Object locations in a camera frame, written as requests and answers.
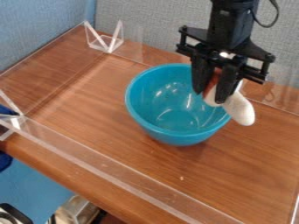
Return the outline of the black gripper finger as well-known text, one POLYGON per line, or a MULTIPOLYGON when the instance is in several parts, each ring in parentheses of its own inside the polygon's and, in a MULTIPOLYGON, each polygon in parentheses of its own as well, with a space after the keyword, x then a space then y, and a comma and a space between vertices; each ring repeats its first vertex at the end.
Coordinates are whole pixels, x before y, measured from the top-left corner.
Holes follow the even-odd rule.
POLYGON ((221 69, 219 83, 217 86, 215 102, 222 104, 233 94, 238 82, 239 70, 247 62, 245 56, 235 56, 233 59, 218 60, 217 68, 221 69))
POLYGON ((215 66, 211 64, 211 50, 205 44, 198 44, 191 56, 191 84, 199 95, 211 81, 215 66))

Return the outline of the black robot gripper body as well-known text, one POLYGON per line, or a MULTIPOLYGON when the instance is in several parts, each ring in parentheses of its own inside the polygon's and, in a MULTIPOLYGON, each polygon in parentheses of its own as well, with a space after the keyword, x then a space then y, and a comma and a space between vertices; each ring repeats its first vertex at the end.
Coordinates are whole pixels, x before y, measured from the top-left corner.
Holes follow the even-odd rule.
POLYGON ((267 77, 270 64, 277 56, 261 48, 251 40, 254 23, 263 28, 274 26, 277 21, 262 24, 258 20, 259 0, 210 0, 211 13, 207 29, 185 25, 179 28, 182 34, 177 52, 189 56, 198 44, 210 49, 210 61, 215 66, 218 60, 231 60, 235 56, 245 56, 247 62, 238 72, 238 81, 250 79, 263 82, 267 77))

